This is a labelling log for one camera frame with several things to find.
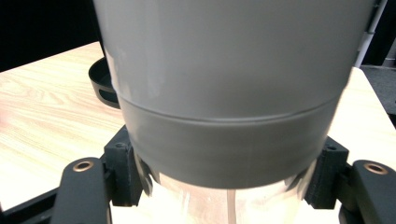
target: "brass screw insert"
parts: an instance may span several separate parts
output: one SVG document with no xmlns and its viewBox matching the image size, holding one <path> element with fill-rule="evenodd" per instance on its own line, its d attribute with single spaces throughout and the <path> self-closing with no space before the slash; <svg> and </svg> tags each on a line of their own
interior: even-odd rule
<svg viewBox="0 0 396 224">
<path fill-rule="evenodd" d="M 93 167 L 92 161 L 81 161 L 73 167 L 73 170 L 75 172 L 84 172 L 91 169 L 91 167 Z"/>
<path fill-rule="evenodd" d="M 365 163 L 364 168 L 366 168 L 368 171 L 375 173 L 377 175 L 387 175 L 388 171 L 384 167 L 374 164 L 374 163 Z"/>
</svg>

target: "wooden table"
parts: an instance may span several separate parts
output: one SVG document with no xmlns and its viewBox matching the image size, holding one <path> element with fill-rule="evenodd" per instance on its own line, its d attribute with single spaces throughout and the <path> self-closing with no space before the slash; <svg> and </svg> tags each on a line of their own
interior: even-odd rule
<svg viewBox="0 0 396 224">
<path fill-rule="evenodd" d="M 8 209 L 59 185 L 63 168 L 100 157 L 123 125 L 121 112 L 102 104 L 88 77 L 103 57 L 98 43 L 0 74 L 0 202 Z M 360 69 L 353 69 L 329 136 L 368 159 L 396 169 L 396 132 Z M 337 223 L 338 211 L 302 203 L 296 223 Z M 114 223 L 147 223 L 149 211 L 113 208 Z"/>
</svg>

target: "gray plastic canister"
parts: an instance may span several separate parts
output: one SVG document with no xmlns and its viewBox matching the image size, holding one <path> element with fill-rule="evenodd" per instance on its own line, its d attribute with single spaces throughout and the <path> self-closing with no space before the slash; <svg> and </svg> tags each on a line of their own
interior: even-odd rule
<svg viewBox="0 0 396 224">
<path fill-rule="evenodd" d="M 210 188 L 301 172 L 324 143 L 372 3 L 94 0 L 135 151 Z"/>
</svg>

